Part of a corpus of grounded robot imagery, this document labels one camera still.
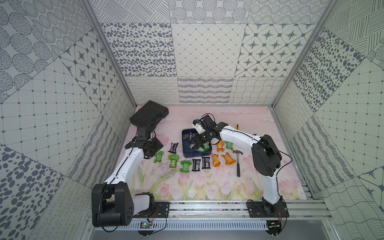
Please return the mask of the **black cookie packet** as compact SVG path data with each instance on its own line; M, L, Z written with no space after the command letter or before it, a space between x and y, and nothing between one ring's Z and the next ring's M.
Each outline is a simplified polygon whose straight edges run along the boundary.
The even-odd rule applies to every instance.
M199 172L200 171L200 165L201 165L201 160L200 159L193 159L193 172Z
M210 169L211 163L210 163L210 157L202 157L202 169Z
M169 153L176 154L179 143L171 143Z

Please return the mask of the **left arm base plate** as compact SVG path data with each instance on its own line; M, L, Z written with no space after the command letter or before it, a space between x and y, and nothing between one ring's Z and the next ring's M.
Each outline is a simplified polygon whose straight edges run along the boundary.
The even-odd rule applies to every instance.
M169 216L170 202L154 202L153 207L149 210L141 211L133 216L137 218L167 218Z

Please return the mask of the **green cookie packet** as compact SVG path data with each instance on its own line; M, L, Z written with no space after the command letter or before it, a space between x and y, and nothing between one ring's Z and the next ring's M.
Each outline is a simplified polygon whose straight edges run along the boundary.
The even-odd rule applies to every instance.
M190 172L190 166L193 164L191 161L181 161L182 168L180 169L181 173L189 173Z
M178 155L169 155L170 168L176 168L180 157Z
M233 143L225 141L226 149L233 150Z
M163 151L159 151L155 154L155 160L154 160L154 163L161 163L162 162L162 159L163 159L163 154L164 152Z

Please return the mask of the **orange cookie packet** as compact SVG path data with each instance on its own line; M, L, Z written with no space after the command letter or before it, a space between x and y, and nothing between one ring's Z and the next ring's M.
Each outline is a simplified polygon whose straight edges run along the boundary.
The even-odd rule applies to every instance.
M219 167L221 165L221 162L219 161L219 155L211 153L211 156L213 158L213 165L214 167Z
M219 141L219 143L217 143L216 146L217 146L217 152L218 153L222 153L225 151L225 148L224 148L225 142Z
M233 165L235 164L237 161L235 159L233 159L229 153L225 153L224 155L222 155L222 157L224 158L225 160L225 164L226 166L230 166L230 165Z

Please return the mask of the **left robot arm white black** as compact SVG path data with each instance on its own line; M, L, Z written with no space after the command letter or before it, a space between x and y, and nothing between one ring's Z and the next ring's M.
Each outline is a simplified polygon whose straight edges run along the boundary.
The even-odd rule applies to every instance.
M152 158L163 144L134 138L126 145L123 160L102 184L91 193L92 222L97 228L127 226L137 214L152 217L156 213L155 198L151 193L133 196L129 186L142 160Z

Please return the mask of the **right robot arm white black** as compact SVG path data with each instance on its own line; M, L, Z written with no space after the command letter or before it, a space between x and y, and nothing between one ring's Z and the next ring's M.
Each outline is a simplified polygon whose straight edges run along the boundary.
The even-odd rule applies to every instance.
M212 139L218 139L231 142L252 153L254 168L263 179L264 209L270 213L282 213L287 208L278 184L282 155L271 136L258 137L242 132L224 122L217 124L209 115L194 120L192 127L198 135L189 145L190 149L196 149Z

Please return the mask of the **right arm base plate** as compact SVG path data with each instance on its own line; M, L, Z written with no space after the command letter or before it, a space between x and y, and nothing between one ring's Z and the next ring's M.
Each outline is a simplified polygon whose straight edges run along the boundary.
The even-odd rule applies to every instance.
M272 205L268 202L246 202L250 218L288 218L290 216L288 208L283 201L278 201Z

